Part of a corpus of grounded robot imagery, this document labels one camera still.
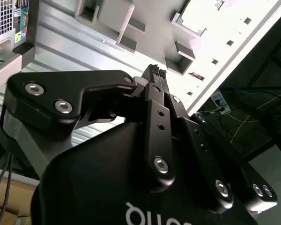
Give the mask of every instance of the gray wall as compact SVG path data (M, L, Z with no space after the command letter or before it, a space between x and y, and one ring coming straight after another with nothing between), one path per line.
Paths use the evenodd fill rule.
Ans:
M278 195L278 205L258 215L259 225L281 225L281 152L277 146L251 161L251 165L272 186Z

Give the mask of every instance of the power strip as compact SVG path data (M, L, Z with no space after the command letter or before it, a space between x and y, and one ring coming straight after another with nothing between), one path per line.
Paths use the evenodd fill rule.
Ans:
M220 104L223 105L223 107L225 109L224 111L220 112L222 115L231 111L230 107L228 106L226 100L224 99L222 93L219 90L216 91L215 93L213 93L213 95L211 96L211 99L213 100L216 107L220 107L220 106L215 101L220 100Z

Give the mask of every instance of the silver bolt head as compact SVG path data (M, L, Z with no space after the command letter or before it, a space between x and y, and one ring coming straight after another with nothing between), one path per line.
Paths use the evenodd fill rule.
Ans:
M162 158L156 157L154 159L154 165L160 173L166 174L169 171L168 164Z
M45 90L43 89L43 87L39 84L36 83L28 83L25 85L25 90L34 96L39 96L44 94Z
M127 81L128 83L132 83L132 80L128 76L124 76L124 80Z
M199 119L200 119L203 123L207 123L203 116L199 116Z
M266 185L263 185L263 189L267 193L268 196L270 196L271 198L273 197L273 193L270 191L270 189Z
M253 189L260 197L263 196L262 190L256 184L253 184Z
M72 105L64 100L59 100L55 102L54 106L57 111L64 114L69 114L73 110Z
M181 101L180 101L180 99L179 98L177 98L176 96L173 96L173 99L175 100L175 102L177 102L177 103L180 103Z
M215 181L215 186L216 186L216 189L220 192L220 194L223 197L229 196L228 189L226 188L226 186L220 180Z

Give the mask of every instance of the yellow wire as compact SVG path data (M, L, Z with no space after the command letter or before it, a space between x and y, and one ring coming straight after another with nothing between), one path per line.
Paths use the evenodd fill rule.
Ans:
M261 106L259 106L257 109L260 109L261 107L264 107L265 105L269 104L270 102L274 101L275 99L277 99L278 97L274 97L271 100L269 100L268 102L265 102L264 104L262 104ZM245 122L247 121L247 119L249 119L250 115L247 116L247 118L245 118L245 120L243 121L243 123L238 127L238 129L236 130L235 134L233 135L233 138L231 139L230 143L233 142L233 140L235 139L236 135L238 134L239 129L243 126L243 124L245 124Z

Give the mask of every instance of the wooden surface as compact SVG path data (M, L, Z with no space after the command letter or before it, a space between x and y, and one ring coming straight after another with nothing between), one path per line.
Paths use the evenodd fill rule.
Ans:
M16 215L5 211L0 225L15 225L16 220L17 220Z
M0 208L4 201L7 179L3 178L0 185ZM6 211L22 216L30 215L30 203L35 187L11 181Z

